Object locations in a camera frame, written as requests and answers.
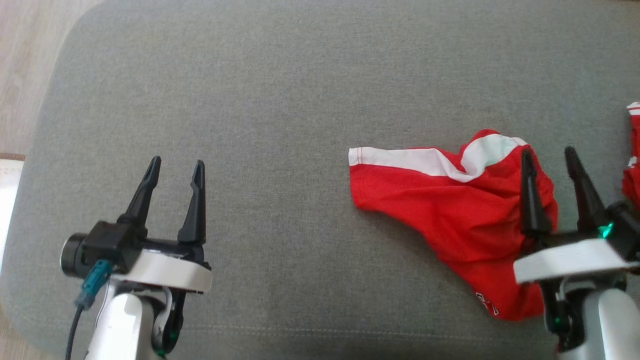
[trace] camera lens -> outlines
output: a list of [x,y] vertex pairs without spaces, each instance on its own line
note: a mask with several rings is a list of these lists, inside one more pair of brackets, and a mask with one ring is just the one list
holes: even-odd
[[78,265],[80,265],[80,245],[82,244],[86,234],[73,234],[64,246],[62,246],[62,253],[60,254],[60,268],[66,276],[81,277],[78,274]]

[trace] black cable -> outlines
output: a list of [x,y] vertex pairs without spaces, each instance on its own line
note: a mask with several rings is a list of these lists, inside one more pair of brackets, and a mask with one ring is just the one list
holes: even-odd
[[65,360],[71,360],[71,348],[74,346],[76,329],[78,327],[78,322],[80,321],[80,315],[82,315],[83,311],[84,306],[79,305],[76,315],[74,316],[74,321],[71,323],[71,330],[69,330],[69,340],[67,341],[67,354],[65,355]]

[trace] brown edge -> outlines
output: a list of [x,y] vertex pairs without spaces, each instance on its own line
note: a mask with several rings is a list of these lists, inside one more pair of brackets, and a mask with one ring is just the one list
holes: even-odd
[[10,152],[0,152],[0,159],[24,161],[25,155],[12,154]]

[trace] red cloth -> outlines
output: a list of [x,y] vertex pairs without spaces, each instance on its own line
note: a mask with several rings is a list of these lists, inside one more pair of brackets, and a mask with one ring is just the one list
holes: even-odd
[[[522,139],[492,130],[478,132],[459,154],[436,148],[350,149],[351,196],[357,208],[383,212],[420,231],[491,315],[504,320],[540,315],[540,288],[518,285],[513,273],[525,246],[520,234],[524,149],[533,154]],[[542,203],[555,228],[553,184],[533,158]]]
[[631,121],[631,159],[623,172],[622,193],[640,209],[640,167],[637,166],[637,156],[640,149],[640,102],[627,106]]

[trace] wooden floor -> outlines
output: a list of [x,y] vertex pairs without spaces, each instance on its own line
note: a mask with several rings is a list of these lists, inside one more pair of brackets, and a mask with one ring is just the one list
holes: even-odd
[[[28,155],[62,43],[103,0],[0,0],[0,153]],[[54,360],[28,345],[0,309],[0,359]]]

